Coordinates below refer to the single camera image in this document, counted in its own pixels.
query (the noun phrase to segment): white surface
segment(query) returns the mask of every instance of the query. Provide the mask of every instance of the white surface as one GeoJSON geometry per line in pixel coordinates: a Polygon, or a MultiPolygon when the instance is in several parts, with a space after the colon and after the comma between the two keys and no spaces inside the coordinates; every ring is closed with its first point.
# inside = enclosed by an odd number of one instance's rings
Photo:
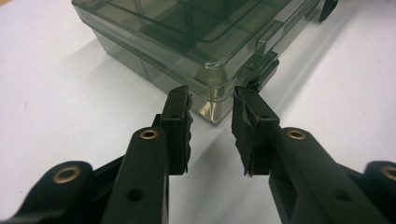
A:
{"type": "MultiPolygon", "coordinates": [[[[311,132],[362,172],[396,161],[396,2],[344,0],[280,58],[261,96],[282,127],[311,132]]],[[[0,7],[0,219],[63,161],[93,168],[125,152],[166,95],[102,50],[69,1],[0,7]]],[[[171,177],[170,223],[279,223],[266,176],[243,176],[229,116],[194,116],[190,171],[171,177]]]]}

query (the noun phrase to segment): clear plastic lid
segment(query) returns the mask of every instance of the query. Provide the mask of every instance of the clear plastic lid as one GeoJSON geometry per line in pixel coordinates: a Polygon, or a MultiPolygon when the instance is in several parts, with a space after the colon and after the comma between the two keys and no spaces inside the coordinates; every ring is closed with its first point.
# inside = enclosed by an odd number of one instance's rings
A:
{"type": "Polygon", "coordinates": [[[81,19],[208,100],[265,56],[318,0],[73,0],[81,19]],[[222,88],[214,94],[212,88],[222,88]]]}

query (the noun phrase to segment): translucent plastic box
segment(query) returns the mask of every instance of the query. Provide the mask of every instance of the translucent plastic box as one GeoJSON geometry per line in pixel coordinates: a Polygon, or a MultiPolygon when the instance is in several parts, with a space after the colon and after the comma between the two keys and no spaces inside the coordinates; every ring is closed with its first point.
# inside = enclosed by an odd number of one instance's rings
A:
{"type": "Polygon", "coordinates": [[[219,124],[233,88],[260,90],[319,0],[73,0],[103,48],[168,92],[189,85],[192,111],[219,124]]]}

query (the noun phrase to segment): screw hole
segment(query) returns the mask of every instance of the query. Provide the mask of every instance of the screw hole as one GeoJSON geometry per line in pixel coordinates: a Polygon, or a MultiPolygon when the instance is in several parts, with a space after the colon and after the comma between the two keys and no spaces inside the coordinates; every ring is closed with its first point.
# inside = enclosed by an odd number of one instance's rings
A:
{"type": "Polygon", "coordinates": [[[381,167],[381,172],[387,178],[396,181],[396,167],[393,166],[383,166],[381,167]]]}
{"type": "Polygon", "coordinates": [[[158,136],[158,132],[156,130],[145,130],[142,133],[140,133],[140,137],[143,139],[153,139],[158,136]]]}
{"type": "Polygon", "coordinates": [[[337,198],[338,200],[346,202],[346,203],[350,202],[352,200],[350,195],[341,189],[337,189],[334,192],[334,197],[337,198]]]}
{"type": "Polygon", "coordinates": [[[127,195],[127,198],[130,202],[136,203],[141,201],[145,195],[146,192],[143,189],[131,189],[127,195]]]}
{"type": "Polygon", "coordinates": [[[290,138],[297,139],[297,140],[303,140],[306,138],[306,135],[304,133],[297,131],[297,130],[289,130],[287,132],[287,134],[290,138]]]}
{"type": "Polygon", "coordinates": [[[64,184],[76,179],[79,174],[81,170],[76,165],[64,167],[53,176],[52,180],[57,184],[64,184]]]}

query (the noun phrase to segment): black plastic part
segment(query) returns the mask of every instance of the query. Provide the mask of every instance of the black plastic part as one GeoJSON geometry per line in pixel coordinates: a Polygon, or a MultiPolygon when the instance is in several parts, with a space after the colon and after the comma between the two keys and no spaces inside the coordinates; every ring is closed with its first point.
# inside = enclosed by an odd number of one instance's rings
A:
{"type": "Polygon", "coordinates": [[[233,134],[245,173],[271,172],[282,223],[394,223],[395,163],[371,163],[362,175],[337,164],[310,133],[278,124],[257,92],[235,88],[233,134]]]}
{"type": "MultiPolygon", "coordinates": [[[[310,133],[288,128],[276,136],[276,154],[287,176],[277,176],[279,172],[274,170],[272,178],[289,178],[286,184],[291,183],[297,194],[295,202],[290,204],[274,193],[278,210],[288,214],[281,217],[282,222],[388,223],[310,133]]],[[[283,194],[284,187],[276,181],[270,182],[270,186],[273,192],[283,194]]]]}
{"type": "Polygon", "coordinates": [[[332,11],[335,9],[335,7],[337,7],[337,4],[338,0],[326,0],[319,17],[319,22],[326,21],[330,14],[332,14],[332,11]]]}
{"type": "Polygon", "coordinates": [[[363,191],[373,204],[391,223],[396,223],[396,163],[370,162],[361,182],[363,191]]]}
{"type": "Polygon", "coordinates": [[[189,87],[175,88],[169,91],[163,113],[160,117],[157,115],[154,121],[155,125],[160,123],[160,127],[170,136],[168,138],[169,175],[183,175],[188,171],[191,154],[191,105],[189,87]]]}
{"type": "Polygon", "coordinates": [[[101,223],[168,223],[166,139],[155,127],[134,133],[101,223]]]}
{"type": "Polygon", "coordinates": [[[235,87],[233,135],[245,167],[245,175],[268,175],[269,143],[279,128],[279,117],[260,95],[249,88],[235,87]]]}
{"type": "Polygon", "coordinates": [[[54,166],[30,190],[18,213],[2,223],[81,223],[94,196],[93,172],[84,161],[54,166]]]}

